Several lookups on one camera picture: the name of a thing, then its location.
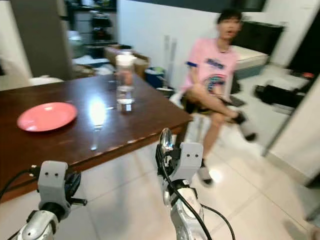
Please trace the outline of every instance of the table leg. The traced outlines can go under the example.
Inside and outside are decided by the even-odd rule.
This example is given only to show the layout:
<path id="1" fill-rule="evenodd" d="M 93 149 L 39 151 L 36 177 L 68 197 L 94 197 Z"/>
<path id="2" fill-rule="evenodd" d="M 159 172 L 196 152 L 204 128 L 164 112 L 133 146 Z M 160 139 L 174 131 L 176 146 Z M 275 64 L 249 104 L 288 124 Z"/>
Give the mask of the table leg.
<path id="1" fill-rule="evenodd" d="M 186 133 L 187 133 L 187 130 L 188 130 L 188 124 L 189 123 L 186 123 L 185 125 L 183 125 L 182 128 L 181 128 L 181 131 L 176 136 L 175 145 L 177 147 L 180 147 L 180 144 L 185 140 Z"/>

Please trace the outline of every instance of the mattress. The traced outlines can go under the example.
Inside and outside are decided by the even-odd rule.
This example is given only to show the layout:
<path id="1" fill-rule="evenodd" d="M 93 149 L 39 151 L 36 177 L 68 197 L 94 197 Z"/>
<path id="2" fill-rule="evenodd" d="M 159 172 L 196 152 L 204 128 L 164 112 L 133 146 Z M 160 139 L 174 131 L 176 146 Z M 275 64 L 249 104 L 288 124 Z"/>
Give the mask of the mattress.
<path id="1" fill-rule="evenodd" d="M 240 46 L 232 46 L 238 54 L 236 70 L 248 69 L 256 66 L 263 66 L 268 60 L 268 55 L 259 51 L 254 51 Z"/>

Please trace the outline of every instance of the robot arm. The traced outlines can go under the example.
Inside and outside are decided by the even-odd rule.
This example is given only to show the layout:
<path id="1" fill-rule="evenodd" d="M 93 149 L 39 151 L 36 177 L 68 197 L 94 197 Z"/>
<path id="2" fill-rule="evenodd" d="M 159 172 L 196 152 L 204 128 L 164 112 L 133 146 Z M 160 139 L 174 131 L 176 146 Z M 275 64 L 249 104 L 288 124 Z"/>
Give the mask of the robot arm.
<path id="1" fill-rule="evenodd" d="M 211 239 L 199 224 L 199 219 L 183 203 L 172 186 L 194 209 L 197 215 L 204 219 L 204 211 L 199 203 L 197 191 L 190 188 L 193 175 L 201 166 L 203 146 L 199 143 L 182 143 L 179 147 L 172 144 L 171 131 L 162 131 L 156 148 L 158 176 L 162 182 L 163 202 L 171 205 L 171 220 L 176 230 L 177 240 Z"/>
<path id="2" fill-rule="evenodd" d="M 27 224 L 16 234 L 16 240 L 53 240 L 59 222 L 66 219 L 72 204 L 85 206 L 87 200 L 72 198 L 76 193 L 81 173 L 67 173 L 68 164 L 44 161 L 40 167 L 32 166 L 38 179 L 39 210 L 28 217 Z"/>

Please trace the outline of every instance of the black shorts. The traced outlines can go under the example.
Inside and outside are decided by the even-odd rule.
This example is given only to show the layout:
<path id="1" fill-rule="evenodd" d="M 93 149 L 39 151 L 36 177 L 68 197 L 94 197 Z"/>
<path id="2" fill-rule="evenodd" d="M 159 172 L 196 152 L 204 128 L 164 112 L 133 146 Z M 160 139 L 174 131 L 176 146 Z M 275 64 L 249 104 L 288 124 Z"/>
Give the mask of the black shorts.
<path id="1" fill-rule="evenodd" d="M 229 106 L 231 105 L 229 102 L 225 101 L 223 98 L 219 98 L 224 105 Z M 193 114 L 193 113 L 198 113 L 198 114 L 211 114 L 214 111 L 204 107 L 200 102 L 191 102 L 188 100 L 188 98 L 186 97 L 186 94 L 184 94 L 182 96 L 182 98 L 180 99 L 180 102 L 184 108 L 184 110 L 188 113 L 188 114 Z"/>

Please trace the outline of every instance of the hair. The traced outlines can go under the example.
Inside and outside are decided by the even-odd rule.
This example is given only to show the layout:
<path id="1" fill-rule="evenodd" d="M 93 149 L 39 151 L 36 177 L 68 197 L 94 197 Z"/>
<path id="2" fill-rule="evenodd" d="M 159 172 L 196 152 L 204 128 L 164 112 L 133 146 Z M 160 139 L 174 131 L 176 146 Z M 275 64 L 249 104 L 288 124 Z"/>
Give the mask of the hair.
<path id="1" fill-rule="evenodd" d="M 228 8 L 228 9 L 224 9 L 221 12 L 221 14 L 216 22 L 217 22 L 217 24 L 219 24 L 223 20 L 232 19 L 232 18 L 236 18 L 239 21 L 241 21 L 242 17 L 243 17 L 242 12 L 240 12 L 239 10 Z"/>

